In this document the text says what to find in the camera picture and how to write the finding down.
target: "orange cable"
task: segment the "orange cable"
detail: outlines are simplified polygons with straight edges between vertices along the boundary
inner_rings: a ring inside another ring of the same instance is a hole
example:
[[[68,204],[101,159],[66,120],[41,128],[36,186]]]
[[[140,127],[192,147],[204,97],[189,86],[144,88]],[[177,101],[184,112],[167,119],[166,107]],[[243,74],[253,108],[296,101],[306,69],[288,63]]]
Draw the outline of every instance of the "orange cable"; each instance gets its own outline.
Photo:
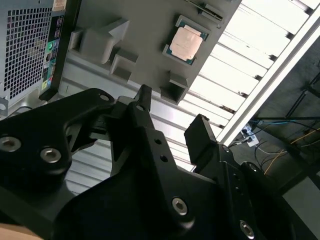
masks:
[[[297,138],[296,140],[292,141],[290,144],[294,144],[294,143],[298,142],[299,140],[305,138],[306,136],[309,136],[310,134],[313,134],[314,132],[316,132],[316,130],[313,130],[313,131],[309,132],[308,134],[305,134],[305,135]],[[265,170],[264,175],[267,174],[267,172],[268,172],[268,170],[270,169],[271,165],[274,163],[274,161],[275,161],[284,151],[285,151],[285,150],[282,149],[281,152],[279,152],[279,154],[278,154],[277,156],[275,156],[275,158],[272,160],[272,162],[270,163],[270,165],[269,165],[269,166],[267,167],[267,169]]]

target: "silver screw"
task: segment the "silver screw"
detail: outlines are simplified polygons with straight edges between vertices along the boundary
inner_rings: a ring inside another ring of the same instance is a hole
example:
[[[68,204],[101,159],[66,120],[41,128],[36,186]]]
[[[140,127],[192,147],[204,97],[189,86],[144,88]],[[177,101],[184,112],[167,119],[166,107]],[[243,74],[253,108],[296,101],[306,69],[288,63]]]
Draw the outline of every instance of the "silver screw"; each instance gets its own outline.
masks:
[[[227,148],[225,145],[222,145],[223,150],[225,150],[227,153],[230,152],[229,148]]]
[[[106,95],[100,95],[100,98],[105,101],[109,101],[109,97]]]
[[[141,110],[141,111],[144,111],[144,110],[145,110],[145,108],[144,108],[143,106],[141,106],[141,105],[137,105],[136,108],[139,109],[139,110]]]
[[[61,158],[61,153],[54,148],[45,148],[40,152],[40,157],[49,164],[58,162]]]
[[[172,200],[172,206],[174,210],[181,216],[184,216],[188,213],[188,207],[186,203],[181,198],[174,198]]]
[[[255,165],[253,165],[253,164],[249,164],[249,166],[250,166],[250,168],[253,170],[253,171],[257,171],[257,169],[256,169],[256,167],[255,167]]]
[[[13,136],[4,136],[0,138],[0,150],[5,152],[14,152],[21,147],[21,141]]]
[[[240,220],[240,229],[248,239],[254,239],[255,233],[252,228],[243,220]]]

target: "screw hole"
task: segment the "screw hole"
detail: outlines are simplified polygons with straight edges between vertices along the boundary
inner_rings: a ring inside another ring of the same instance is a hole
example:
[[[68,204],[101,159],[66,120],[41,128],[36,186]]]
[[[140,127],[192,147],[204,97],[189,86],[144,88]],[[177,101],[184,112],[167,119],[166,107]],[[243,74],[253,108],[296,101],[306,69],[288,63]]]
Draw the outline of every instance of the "screw hole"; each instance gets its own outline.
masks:
[[[168,158],[166,156],[161,155],[160,159],[161,159],[162,162],[165,162],[165,163],[168,162]]]
[[[234,173],[233,176],[236,180],[240,181],[240,177],[237,174]]]
[[[154,141],[155,141],[156,144],[159,144],[159,145],[162,144],[160,139],[155,139]]]
[[[144,111],[144,110],[145,110],[145,108],[144,108],[143,106],[141,106],[141,105],[137,105],[136,108],[139,109],[139,110],[141,110],[141,111]]]
[[[4,104],[0,103],[0,110],[5,111],[7,108]]]
[[[45,156],[47,156],[50,159],[54,159],[57,156],[57,154],[54,151],[49,151],[45,153]]]
[[[100,95],[100,98],[102,100],[109,101],[109,97],[107,97],[106,95]]]
[[[3,146],[8,147],[8,148],[12,148],[16,145],[14,141],[9,140],[9,139],[5,140],[2,144],[3,144]]]
[[[223,150],[224,150],[226,153],[229,153],[229,152],[230,152],[229,148],[227,148],[225,145],[222,145],[222,148],[223,148]]]
[[[243,195],[244,193],[240,190],[240,188],[238,188],[237,186],[235,187],[235,190],[240,194]]]
[[[252,228],[243,220],[240,220],[240,229],[248,239],[255,239],[255,233]]]
[[[180,209],[180,210],[183,210],[183,209],[184,209],[184,206],[183,206],[182,203],[180,203],[180,202],[177,202],[175,205],[176,205],[176,207],[177,207],[178,209]]]

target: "perforated metal panel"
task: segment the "perforated metal panel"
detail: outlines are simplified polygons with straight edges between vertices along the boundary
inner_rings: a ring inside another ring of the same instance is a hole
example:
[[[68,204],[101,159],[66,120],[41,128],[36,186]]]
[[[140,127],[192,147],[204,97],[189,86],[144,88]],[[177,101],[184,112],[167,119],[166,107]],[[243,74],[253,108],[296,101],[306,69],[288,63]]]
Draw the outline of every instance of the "perforated metal panel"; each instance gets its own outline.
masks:
[[[10,99],[42,78],[51,8],[7,12],[4,91]]]

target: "power strip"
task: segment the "power strip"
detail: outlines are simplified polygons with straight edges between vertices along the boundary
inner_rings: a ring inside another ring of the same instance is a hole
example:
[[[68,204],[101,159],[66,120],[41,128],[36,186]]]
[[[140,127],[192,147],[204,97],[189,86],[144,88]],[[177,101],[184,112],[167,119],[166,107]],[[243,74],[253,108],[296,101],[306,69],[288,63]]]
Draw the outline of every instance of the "power strip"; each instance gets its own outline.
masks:
[[[256,135],[252,132],[251,126],[247,123],[240,132],[244,139],[247,139],[247,144],[251,148],[259,144],[259,140]]]

